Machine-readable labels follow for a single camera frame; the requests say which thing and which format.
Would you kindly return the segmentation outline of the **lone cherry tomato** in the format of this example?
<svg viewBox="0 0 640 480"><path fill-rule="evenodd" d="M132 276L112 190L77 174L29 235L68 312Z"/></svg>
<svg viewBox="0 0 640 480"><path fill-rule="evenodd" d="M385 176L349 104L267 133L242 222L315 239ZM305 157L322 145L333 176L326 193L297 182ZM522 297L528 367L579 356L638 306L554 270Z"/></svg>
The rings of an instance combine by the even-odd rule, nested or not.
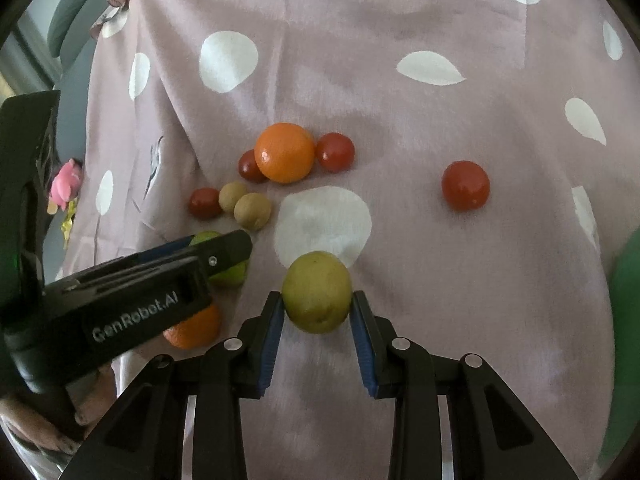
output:
<svg viewBox="0 0 640 480"><path fill-rule="evenodd" d="M486 171L476 162L457 160L442 174L442 196L456 211L482 208L490 195L490 180Z"/></svg>

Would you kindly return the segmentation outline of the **brown longan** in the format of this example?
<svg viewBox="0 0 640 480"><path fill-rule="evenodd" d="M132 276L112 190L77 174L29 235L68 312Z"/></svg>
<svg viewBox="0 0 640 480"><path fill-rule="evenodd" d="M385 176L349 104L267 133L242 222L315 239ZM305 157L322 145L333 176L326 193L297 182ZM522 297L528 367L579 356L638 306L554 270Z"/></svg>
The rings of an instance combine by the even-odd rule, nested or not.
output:
<svg viewBox="0 0 640 480"><path fill-rule="evenodd" d="M240 181L225 184L219 191L218 203L223 212L232 214L238 201L248 193L248 187Z"/></svg>
<svg viewBox="0 0 640 480"><path fill-rule="evenodd" d="M261 230L270 220L271 213L272 203L267 196L260 193L243 195L233 211L235 221L249 231Z"/></svg>

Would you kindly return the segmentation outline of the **yellow-green lemon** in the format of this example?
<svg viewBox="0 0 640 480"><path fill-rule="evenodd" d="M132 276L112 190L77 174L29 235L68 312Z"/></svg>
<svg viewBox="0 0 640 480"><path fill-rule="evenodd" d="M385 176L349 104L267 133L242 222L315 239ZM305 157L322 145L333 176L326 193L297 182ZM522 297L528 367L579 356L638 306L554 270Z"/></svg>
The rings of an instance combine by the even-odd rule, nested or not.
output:
<svg viewBox="0 0 640 480"><path fill-rule="evenodd" d="M296 327L310 334L325 334L349 315L352 279L339 258L329 252L307 252L288 268L281 296Z"/></svg>

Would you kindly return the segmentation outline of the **pink polka dot cloth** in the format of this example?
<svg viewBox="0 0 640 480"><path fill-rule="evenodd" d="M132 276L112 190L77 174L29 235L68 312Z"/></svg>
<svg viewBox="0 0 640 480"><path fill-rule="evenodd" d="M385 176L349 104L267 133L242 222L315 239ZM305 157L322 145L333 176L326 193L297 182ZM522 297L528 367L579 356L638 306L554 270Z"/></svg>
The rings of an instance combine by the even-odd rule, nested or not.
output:
<svg viewBox="0 0 640 480"><path fill-rule="evenodd" d="M484 356L580 478L601 470L606 278L639 224L639 55L604 0L140 0L137 32L153 182L132 252L196 232L190 194L268 126L343 133L351 170L262 186L273 216L217 299L226 332L332 252L401 335ZM457 160L488 174L480 209L442 196Z"/></svg>

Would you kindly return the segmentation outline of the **orange mandarin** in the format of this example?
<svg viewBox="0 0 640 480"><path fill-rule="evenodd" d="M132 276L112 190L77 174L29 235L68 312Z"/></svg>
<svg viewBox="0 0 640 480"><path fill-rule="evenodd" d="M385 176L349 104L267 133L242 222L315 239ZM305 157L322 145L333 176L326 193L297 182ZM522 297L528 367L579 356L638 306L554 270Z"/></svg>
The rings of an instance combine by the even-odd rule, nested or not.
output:
<svg viewBox="0 0 640 480"><path fill-rule="evenodd" d="M314 168L314 138L305 128L278 122L258 136L256 164L270 181L291 184L305 179Z"/></svg>
<svg viewBox="0 0 640 480"><path fill-rule="evenodd" d="M221 332L222 314L216 304L198 311L190 318L171 326L163 337L180 350L210 347Z"/></svg>

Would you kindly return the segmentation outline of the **brown longan right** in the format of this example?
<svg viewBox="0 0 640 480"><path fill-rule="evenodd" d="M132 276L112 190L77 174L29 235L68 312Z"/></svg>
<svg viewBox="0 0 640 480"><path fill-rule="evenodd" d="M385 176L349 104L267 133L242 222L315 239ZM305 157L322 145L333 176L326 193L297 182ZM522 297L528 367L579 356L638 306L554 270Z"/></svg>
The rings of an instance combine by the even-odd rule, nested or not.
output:
<svg viewBox="0 0 640 480"><path fill-rule="evenodd" d="M271 213L272 203L267 196L260 193L243 195L233 211L235 221L249 231L261 230L270 220Z"/></svg>

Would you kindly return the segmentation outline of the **brown longan left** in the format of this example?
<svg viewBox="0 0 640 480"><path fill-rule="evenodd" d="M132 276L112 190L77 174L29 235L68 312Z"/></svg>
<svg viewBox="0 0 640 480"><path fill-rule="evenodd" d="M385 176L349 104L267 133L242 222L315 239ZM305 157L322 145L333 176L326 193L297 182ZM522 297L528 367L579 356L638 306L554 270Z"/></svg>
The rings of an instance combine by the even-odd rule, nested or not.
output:
<svg viewBox="0 0 640 480"><path fill-rule="evenodd" d="M218 203L223 212L232 214L238 201L248 193L248 187L240 181L225 184L219 191Z"/></svg>

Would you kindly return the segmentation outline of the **green plastic bowl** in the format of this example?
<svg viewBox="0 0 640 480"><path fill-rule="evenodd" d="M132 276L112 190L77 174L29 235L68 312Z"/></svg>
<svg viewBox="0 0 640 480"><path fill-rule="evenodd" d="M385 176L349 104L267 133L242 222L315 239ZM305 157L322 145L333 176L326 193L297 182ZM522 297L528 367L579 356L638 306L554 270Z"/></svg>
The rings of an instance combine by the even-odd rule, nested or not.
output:
<svg viewBox="0 0 640 480"><path fill-rule="evenodd" d="M598 464L620 454L639 422L639 230L618 255L610 278L614 330L614 387Z"/></svg>

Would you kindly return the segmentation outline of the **green lime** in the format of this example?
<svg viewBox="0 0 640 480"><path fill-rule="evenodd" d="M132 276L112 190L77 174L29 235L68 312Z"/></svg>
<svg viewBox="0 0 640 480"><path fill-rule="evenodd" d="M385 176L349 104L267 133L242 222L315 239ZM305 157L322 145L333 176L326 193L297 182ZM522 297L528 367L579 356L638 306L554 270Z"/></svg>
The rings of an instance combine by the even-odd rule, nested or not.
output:
<svg viewBox="0 0 640 480"><path fill-rule="evenodd" d="M220 233L217 231L203 231L195 234L190 245L197 245L206 240L212 240L213 238L220 237ZM230 269L219 272L213 275L209 280L209 286L213 288L238 288L243 285L246 280L248 272L248 260L242 261Z"/></svg>

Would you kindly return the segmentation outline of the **pink plush toy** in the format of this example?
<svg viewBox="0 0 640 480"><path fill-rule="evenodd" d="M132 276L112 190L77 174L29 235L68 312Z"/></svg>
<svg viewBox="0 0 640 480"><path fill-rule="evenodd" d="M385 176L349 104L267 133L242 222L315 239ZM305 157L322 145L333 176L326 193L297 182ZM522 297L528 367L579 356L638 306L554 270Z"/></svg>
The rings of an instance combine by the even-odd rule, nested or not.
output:
<svg viewBox="0 0 640 480"><path fill-rule="evenodd" d="M78 196L83 180L84 168L76 159L70 158L52 181L47 213L56 214L59 209L65 210Z"/></svg>

